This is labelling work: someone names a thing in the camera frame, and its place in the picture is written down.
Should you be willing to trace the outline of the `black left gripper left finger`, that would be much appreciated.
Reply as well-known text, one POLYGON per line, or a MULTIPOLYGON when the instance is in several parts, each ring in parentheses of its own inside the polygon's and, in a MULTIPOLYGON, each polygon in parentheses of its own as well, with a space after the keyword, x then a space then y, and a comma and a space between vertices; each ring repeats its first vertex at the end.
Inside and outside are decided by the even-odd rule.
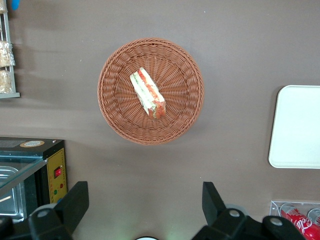
POLYGON ((73 233, 89 208, 87 181, 77 182, 54 206, 39 207, 28 218, 33 240, 72 240, 73 233))

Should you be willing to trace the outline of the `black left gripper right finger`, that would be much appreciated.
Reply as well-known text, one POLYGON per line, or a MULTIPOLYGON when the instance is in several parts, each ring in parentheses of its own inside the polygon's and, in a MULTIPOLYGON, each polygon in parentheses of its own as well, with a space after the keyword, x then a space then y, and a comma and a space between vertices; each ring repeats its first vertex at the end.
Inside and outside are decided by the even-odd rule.
POLYGON ((259 240, 260 223, 241 210, 226 207, 215 185, 203 182, 202 210, 207 222, 194 240, 259 240))

